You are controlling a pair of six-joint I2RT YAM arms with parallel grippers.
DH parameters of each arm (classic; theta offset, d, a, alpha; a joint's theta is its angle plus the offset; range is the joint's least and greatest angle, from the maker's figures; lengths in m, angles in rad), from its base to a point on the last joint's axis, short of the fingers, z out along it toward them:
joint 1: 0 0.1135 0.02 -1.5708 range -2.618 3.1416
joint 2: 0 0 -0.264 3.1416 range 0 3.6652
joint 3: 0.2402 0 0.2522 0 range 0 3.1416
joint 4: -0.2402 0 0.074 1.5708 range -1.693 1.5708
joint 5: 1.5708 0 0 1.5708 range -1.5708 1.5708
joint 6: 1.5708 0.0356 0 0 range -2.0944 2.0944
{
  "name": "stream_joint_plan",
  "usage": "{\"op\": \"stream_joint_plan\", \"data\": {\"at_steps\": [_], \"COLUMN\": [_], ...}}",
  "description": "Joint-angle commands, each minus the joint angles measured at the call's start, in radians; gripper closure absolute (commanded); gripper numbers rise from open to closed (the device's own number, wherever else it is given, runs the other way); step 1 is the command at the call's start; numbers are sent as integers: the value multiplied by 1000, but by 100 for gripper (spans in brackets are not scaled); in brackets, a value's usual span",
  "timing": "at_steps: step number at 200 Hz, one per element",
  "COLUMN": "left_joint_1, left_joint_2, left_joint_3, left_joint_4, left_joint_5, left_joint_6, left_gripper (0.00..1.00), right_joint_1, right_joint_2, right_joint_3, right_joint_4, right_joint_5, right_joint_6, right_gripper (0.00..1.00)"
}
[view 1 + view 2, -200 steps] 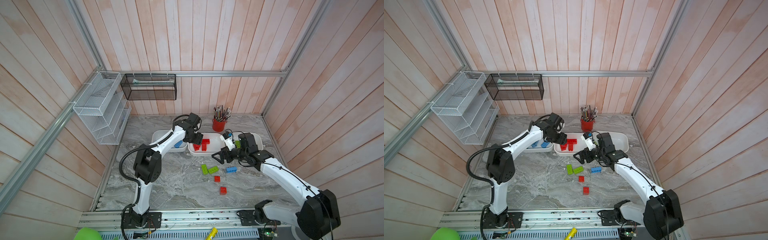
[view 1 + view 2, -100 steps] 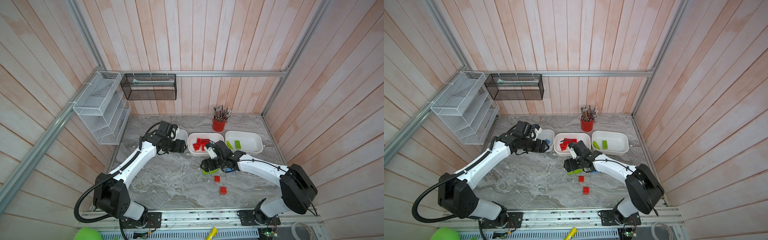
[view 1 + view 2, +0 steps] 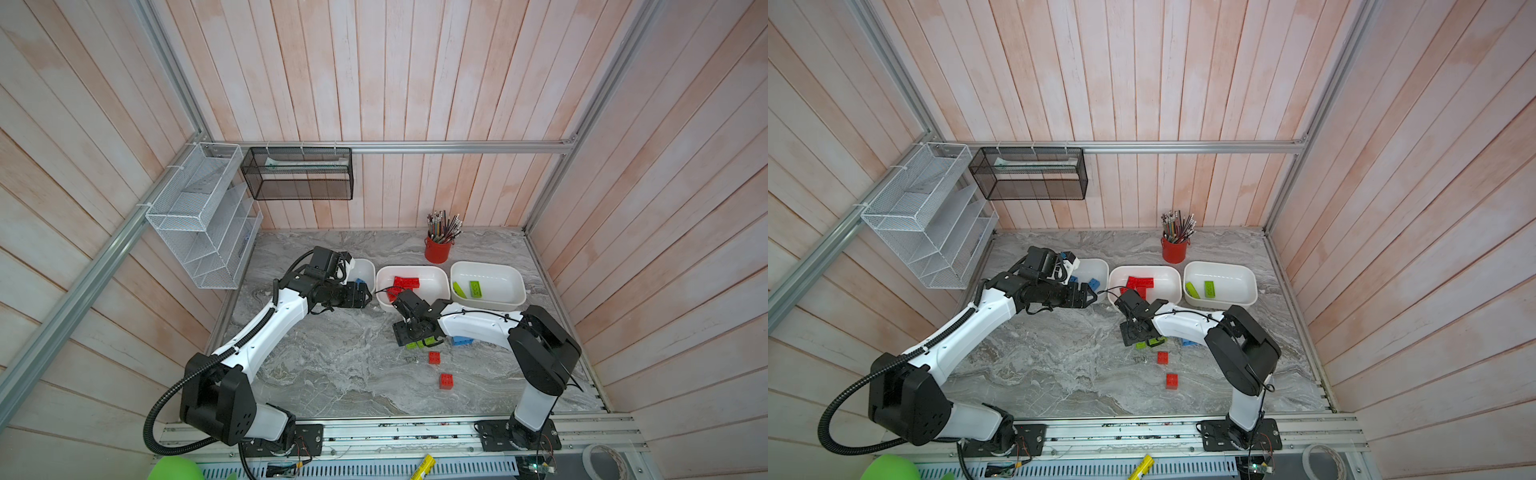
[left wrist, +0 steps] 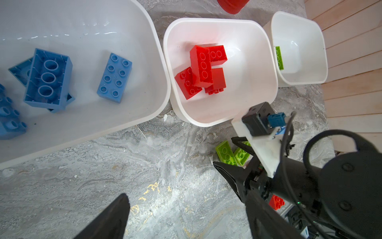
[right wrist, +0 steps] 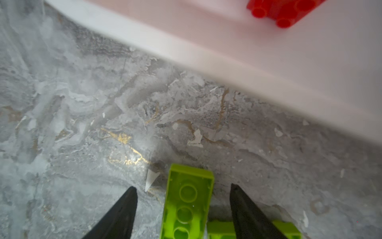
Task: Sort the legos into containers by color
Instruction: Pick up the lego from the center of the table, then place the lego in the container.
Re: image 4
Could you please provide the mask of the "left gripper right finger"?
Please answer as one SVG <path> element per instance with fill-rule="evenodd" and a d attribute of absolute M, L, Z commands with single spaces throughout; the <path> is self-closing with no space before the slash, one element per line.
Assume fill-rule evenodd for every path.
<path fill-rule="evenodd" d="M 245 201 L 246 214 L 254 239 L 301 239 L 296 229 L 287 223 L 254 191 Z"/>

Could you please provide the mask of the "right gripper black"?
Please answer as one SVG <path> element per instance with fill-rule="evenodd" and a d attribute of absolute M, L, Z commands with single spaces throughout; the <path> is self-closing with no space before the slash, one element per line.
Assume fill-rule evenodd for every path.
<path fill-rule="evenodd" d="M 250 189 L 258 190 L 261 198 L 264 199 L 267 204 L 269 204 L 271 197 L 276 195 L 282 198 L 285 203 L 288 202 L 289 204 L 295 205 L 286 190 L 281 173 L 276 173 L 273 178 L 268 176 L 252 146 L 245 144 L 245 142 L 248 141 L 247 138 L 236 136 L 232 137 L 231 141 L 234 145 L 253 156 L 246 162 L 246 169 L 249 168 L 252 170 L 250 173 Z M 247 195 L 245 169 L 219 161 L 214 161 L 213 166 L 226 179 L 240 201 L 245 203 Z"/>

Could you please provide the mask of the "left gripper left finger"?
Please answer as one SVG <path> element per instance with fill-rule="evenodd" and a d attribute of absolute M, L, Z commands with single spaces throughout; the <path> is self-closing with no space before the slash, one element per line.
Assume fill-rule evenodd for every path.
<path fill-rule="evenodd" d="M 120 194 L 75 239 L 123 239 L 130 203 L 125 193 Z"/>

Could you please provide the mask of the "green lego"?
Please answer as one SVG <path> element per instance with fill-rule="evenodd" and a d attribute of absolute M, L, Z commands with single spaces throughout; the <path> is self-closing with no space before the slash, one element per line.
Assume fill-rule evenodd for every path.
<path fill-rule="evenodd" d="M 244 166 L 246 161 L 251 157 L 249 153 L 247 153 L 245 150 L 241 148 L 237 148 L 235 153 L 234 153 L 236 163 L 239 166 Z"/>
<path fill-rule="evenodd" d="M 278 64 L 279 70 L 284 70 L 281 49 L 279 46 L 276 46 L 275 50 L 276 50 L 276 59 L 277 59 L 277 64 Z"/>
<path fill-rule="evenodd" d="M 227 140 L 220 143 L 215 150 L 221 162 L 237 166 L 236 158 Z"/>

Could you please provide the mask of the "red square lego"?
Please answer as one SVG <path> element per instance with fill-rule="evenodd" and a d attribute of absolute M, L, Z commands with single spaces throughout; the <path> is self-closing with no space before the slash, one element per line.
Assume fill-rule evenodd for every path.
<path fill-rule="evenodd" d="M 223 92 L 226 88 L 225 76 L 223 68 L 212 69 L 213 84 L 205 88 L 205 93 L 212 95 Z"/>
<path fill-rule="evenodd" d="M 193 84 L 193 72 L 192 68 L 188 67 L 175 76 L 175 80 L 180 87 L 186 100 L 189 100 L 196 94 L 202 91 L 201 87 L 197 87 Z"/>

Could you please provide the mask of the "red long lego bottom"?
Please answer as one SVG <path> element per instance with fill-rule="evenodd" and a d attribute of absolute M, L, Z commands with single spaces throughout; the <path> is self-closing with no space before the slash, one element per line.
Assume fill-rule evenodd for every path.
<path fill-rule="evenodd" d="M 195 45 L 190 51 L 190 60 L 193 84 L 201 88 L 210 87 L 213 84 L 210 51 Z"/>

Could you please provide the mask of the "red long lego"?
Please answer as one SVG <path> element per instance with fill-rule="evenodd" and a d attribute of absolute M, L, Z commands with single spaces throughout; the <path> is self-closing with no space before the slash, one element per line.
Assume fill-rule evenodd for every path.
<path fill-rule="evenodd" d="M 223 45 L 207 47 L 210 51 L 210 62 L 212 66 L 219 66 L 227 61 L 227 55 Z"/>
<path fill-rule="evenodd" d="M 190 51 L 190 60 L 193 84 L 201 88 L 210 87 L 213 84 L 210 51 L 195 45 Z"/>

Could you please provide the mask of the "blue lego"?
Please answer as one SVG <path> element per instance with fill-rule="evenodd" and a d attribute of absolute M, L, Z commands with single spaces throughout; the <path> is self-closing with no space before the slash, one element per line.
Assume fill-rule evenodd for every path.
<path fill-rule="evenodd" d="M 32 61 L 33 57 L 9 68 L 11 74 L 15 76 L 24 87 L 27 86 L 29 81 Z"/>
<path fill-rule="evenodd" d="M 119 104 L 132 66 L 131 61 L 111 53 L 97 89 L 98 96 Z"/>
<path fill-rule="evenodd" d="M 13 100 L 1 85 L 1 140 L 9 140 L 27 132 L 27 124 L 20 120 L 20 112 L 13 108 Z"/>
<path fill-rule="evenodd" d="M 23 101 L 32 107 L 64 110 L 72 70 L 68 56 L 37 48 Z"/>

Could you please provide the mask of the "blue lego top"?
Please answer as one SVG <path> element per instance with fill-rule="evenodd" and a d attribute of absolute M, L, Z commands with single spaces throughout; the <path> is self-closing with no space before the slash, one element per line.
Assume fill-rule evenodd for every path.
<path fill-rule="evenodd" d="M 72 70 L 68 56 L 37 48 L 23 101 L 32 107 L 64 110 Z"/>

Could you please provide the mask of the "small red lego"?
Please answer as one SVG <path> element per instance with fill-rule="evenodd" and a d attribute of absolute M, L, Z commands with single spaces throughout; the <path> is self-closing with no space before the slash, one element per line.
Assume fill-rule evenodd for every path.
<path fill-rule="evenodd" d="M 278 209 L 280 209 L 282 206 L 285 205 L 285 201 L 282 198 L 276 195 L 273 195 L 269 201 L 269 205 L 271 206 L 271 208 L 277 211 Z"/>

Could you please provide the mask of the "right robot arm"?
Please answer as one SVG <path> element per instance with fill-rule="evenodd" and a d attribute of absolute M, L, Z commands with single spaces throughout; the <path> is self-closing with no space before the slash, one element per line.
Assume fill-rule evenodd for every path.
<path fill-rule="evenodd" d="M 310 150 L 322 138 L 341 135 L 353 139 L 356 151 L 338 155 L 322 168 L 309 161 Z M 255 239 L 299 239 L 301 234 L 271 208 L 267 198 L 276 195 L 296 205 L 303 219 L 321 224 L 345 239 L 379 239 L 382 236 L 382 155 L 359 134 L 324 131 L 306 145 L 303 160 L 282 156 L 269 178 L 258 156 L 246 168 L 214 162 L 245 204 Z"/>

